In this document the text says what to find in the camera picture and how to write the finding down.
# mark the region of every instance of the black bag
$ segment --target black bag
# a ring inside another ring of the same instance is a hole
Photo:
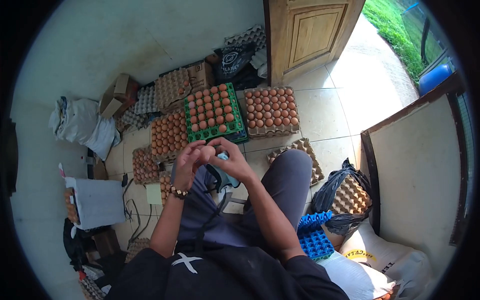
[[[355,170],[350,161],[345,159],[342,163],[342,169],[332,171],[328,175],[328,181],[315,193],[312,200],[312,210],[317,213],[326,212],[332,207],[335,193],[347,175],[351,175],[363,188],[363,190],[371,197],[372,188],[370,183],[360,170]],[[357,228],[361,221],[368,218],[371,207],[364,214],[339,214],[334,215],[325,223],[328,231],[338,234],[347,235]]]

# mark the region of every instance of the black t-shirt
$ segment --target black t-shirt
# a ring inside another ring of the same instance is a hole
[[[339,299],[344,291],[307,256],[283,266],[258,247],[225,246],[165,258],[147,248],[123,269],[107,299]]]

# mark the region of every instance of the hand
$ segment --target hand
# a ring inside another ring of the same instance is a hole
[[[173,186],[177,190],[187,192],[192,188],[193,179],[199,167],[196,161],[204,144],[204,140],[192,142],[177,157],[177,167],[175,168],[175,179],[173,182]]]
[[[255,174],[252,168],[248,165],[237,145],[223,137],[211,140],[207,145],[218,146],[216,148],[217,155],[224,151],[228,152],[227,160],[211,156],[208,160],[209,164],[219,167],[225,173],[243,183],[252,179],[258,179],[257,174]]]

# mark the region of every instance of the plastic bag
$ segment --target plastic bag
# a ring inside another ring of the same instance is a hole
[[[356,263],[337,251],[317,264],[327,271],[330,280],[347,294],[350,300],[372,300],[393,289],[396,282],[363,264]]]
[[[342,163],[342,169],[332,171],[328,175],[328,181],[315,193],[312,200],[312,210],[317,213],[328,211],[332,207],[335,193],[347,175],[351,175],[363,188],[363,190],[372,197],[372,189],[370,183],[360,170],[355,170],[350,161],[345,159]],[[365,214],[339,214],[334,215],[325,223],[328,231],[338,234],[346,235],[351,233],[359,225],[361,221],[368,217],[370,208]]]
[[[396,299],[415,299],[432,278],[430,262],[425,253],[378,237],[368,219],[347,236],[339,252],[393,280],[402,280]]]

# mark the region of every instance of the wooden door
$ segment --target wooden door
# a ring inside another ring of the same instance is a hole
[[[340,57],[365,0],[268,0],[269,85],[296,77]]]

